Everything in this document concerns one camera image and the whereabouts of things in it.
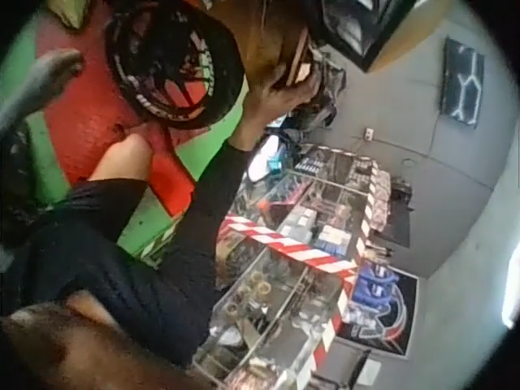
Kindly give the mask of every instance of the electrical outlet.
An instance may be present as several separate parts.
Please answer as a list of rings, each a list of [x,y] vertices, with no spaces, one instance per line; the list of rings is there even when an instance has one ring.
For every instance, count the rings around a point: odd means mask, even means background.
[[[366,128],[363,137],[365,138],[365,141],[372,141],[374,139],[374,129]]]

